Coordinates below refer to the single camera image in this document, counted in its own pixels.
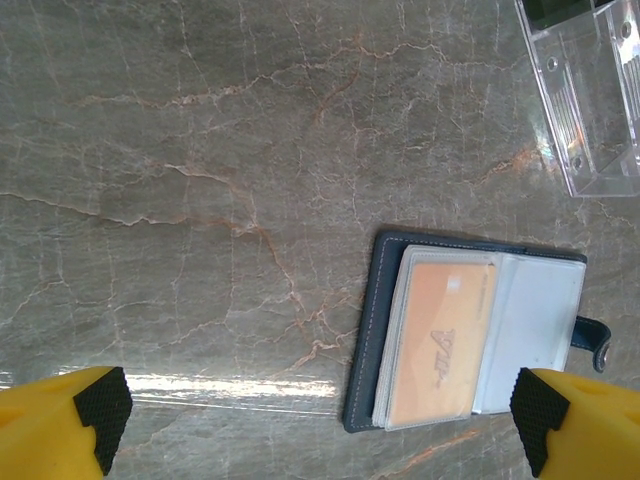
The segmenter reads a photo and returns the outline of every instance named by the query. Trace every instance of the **marble countertop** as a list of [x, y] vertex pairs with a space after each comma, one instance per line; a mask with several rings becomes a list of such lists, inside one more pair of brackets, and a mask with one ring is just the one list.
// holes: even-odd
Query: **marble countertop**
[[509, 415], [344, 432], [385, 224], [586, 253], [640, 388], [638, 201], [568, 196], [511, 0], [3, 2], [0, 172], [0, 381], [124, 366], [109, 478], [530, 478]]

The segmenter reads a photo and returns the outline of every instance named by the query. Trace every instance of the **card logo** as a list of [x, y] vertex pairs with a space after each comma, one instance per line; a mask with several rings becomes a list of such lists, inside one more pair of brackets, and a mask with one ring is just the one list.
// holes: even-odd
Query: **card logo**
[[440, 388], [440, 383], [447, 379], [449, 368], [451, 367], [451, 354], [453, 353], [453, 342], [455, 340], [456, 331], [449, 330], [446, 332], [433, 330], [431, 338], [438, 344], [440, 350], [436, 352], [435, 369], [438, 371], [438, 383], [436, 386]]

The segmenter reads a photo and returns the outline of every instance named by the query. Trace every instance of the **dark blue wallet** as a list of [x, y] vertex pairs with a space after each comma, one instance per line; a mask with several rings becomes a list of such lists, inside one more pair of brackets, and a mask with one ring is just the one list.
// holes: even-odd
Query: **dark blue wallet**
[[[378, 428], [372, 424], [378, 372], [398, 270], [408, 245], [504, 252], [587, 263], [586, 256], [582, 254], [553, 248], [469, 240], [413, 231], [380, 232], [373, 247], [358, 342], [345, 400], [343, 424], [349, 433]], [[609, 328], [603, 323], [578, 317], [571, 344], [594, 352], [594, 368], [601, 372], [605, 366], [610, 337]]]

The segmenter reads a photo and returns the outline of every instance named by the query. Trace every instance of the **clear plastic box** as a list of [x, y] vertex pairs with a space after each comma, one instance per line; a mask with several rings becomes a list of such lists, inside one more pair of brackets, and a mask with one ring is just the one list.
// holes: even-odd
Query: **clear plastic box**
[[636, 1], [515, 3], [570, 194], [640, 194]]

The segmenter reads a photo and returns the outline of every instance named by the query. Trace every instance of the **wallet snap strap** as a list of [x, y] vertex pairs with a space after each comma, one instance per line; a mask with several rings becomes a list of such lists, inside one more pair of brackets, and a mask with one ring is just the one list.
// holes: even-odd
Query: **wallet snap strap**
[[571, 336], [571, 346], [593, 352], [593, 368], [602, 373], [607, 364], [611, 346], [611, 330], [604, 323], [585, 317], [577, 317]]

